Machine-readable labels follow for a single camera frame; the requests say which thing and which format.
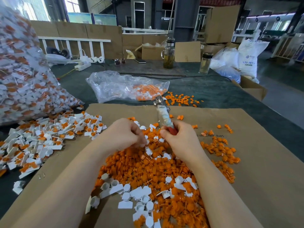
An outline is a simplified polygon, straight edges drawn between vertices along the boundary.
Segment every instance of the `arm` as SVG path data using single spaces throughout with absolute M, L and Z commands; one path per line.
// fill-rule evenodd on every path
M 212 228 L 263 227 L 203 151 L 191 125 L 175 122 L 176 136 L 161 130 L 178 158 L 193 171 Z
M 115 151 L 146 143 L 128 119 L 115 121 L 90 142 L 13 227 L 78 227 L 99 169 Z

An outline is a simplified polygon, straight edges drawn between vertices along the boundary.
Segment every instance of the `gray floor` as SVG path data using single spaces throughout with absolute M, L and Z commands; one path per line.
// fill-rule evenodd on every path
M 258 59 L 260 85 L 268 89 L 263 103 L 304 129 L 304 71 Z

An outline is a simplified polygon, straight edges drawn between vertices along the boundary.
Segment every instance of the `glass bottle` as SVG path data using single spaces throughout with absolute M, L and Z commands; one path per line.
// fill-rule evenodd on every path
M 165 50 L 161 52 L 162 59 L 164 60 L 165 69 L 173 68 L 174 54 L 175 54 L 174 42 L 175 42 L 174 38 L 167 38 L 167 45 L 165 47 Z
M 213 53 L 203 53 L 199 73 L 207 74 L 210 68 Z

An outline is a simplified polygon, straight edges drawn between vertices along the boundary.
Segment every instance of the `transparent bag with orange parts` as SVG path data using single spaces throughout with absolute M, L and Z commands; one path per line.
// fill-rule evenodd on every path
M 0 5 L 0 126 L 80 104 L 50 70 L 30 20 Z
M 120 75 L 116 71 L 92 73 L 86 78 L 98 103 L 115 99 L 135 101 L 153 100 L 168 91 L 170 82 L 161 82 L 147 77 Z

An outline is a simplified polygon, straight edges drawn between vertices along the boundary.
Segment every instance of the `hand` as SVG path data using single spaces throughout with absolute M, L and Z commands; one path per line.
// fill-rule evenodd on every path
M 163 126 L 160 131 L 161 136 L 170 144 L 175 155 L 191 168 L 197 157 L 205 155 L 205 152 L 190 124 L 180 121 L 173 124 L 178 130 L 177 135 L 170 134 L 168 128 Z
M 146 139 L 138 125 L 126 118 L 113 122 L 94 141 L 96 140 L 106 145 L 105 148 L 109 152 L 120 151 L 134 144 L 146 144 Z

